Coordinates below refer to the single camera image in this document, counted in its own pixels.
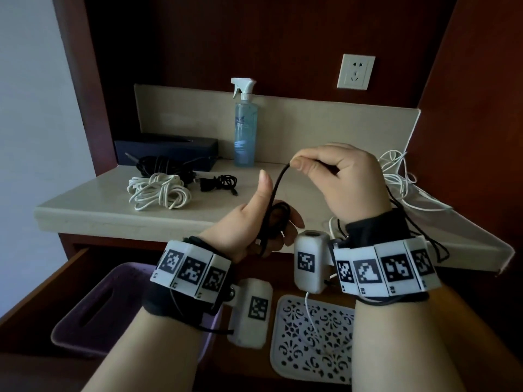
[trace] dark blue box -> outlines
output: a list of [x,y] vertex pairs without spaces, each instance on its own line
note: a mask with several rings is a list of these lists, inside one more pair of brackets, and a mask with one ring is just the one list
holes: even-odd
[[114,147],[119,165],[136,165],[126,152],[138,159],[163,155],[180,162],[210,157],[193,164],[194,170],[209,172],[218,157],[218,140],[207,137],[141,134],[139,140],[115,140]]

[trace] spray bottle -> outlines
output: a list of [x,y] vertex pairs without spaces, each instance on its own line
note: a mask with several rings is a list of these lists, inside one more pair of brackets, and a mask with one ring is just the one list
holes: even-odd
[[234,84],[234,95],[242,92],[241,100],[235,108],[234,164],[240,167],[254,165],[256,149],[256,125],[258,123],[258,106],[251,103],[253,86],[256,81],[251,78],[231,78]]

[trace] person's left hand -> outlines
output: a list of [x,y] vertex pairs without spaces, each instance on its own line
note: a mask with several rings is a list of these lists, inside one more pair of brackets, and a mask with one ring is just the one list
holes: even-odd
[[[254,243],[269,205],[272,194],[272,180],[265,170],[260,171],[258,190],[248,204],[239,205],[212,227],[206,229],[199,238],[229,256],[235,263],[245,256],[259,254],[260,247]],[[305,228],[300,214],[291,207],[290,221],[283,231],[283,235],[270,239],[263,257],[271,252],[290,246],[297,237],[298,228]]]

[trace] outlet cover plate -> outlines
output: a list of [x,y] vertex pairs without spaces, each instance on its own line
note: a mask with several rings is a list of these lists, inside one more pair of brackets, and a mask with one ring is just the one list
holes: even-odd
[[344,54],[337,88],[367,90],[375,56]]

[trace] spray bottle cap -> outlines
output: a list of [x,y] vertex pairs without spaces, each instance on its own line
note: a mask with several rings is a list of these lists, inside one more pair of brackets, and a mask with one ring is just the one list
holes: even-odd
[[231,83],[234,84],[234,95],[236,97],[238,90],[242,92],[242,100],[250,100],[253,94],[253,87],[256,81],[252,78],[231,78]]

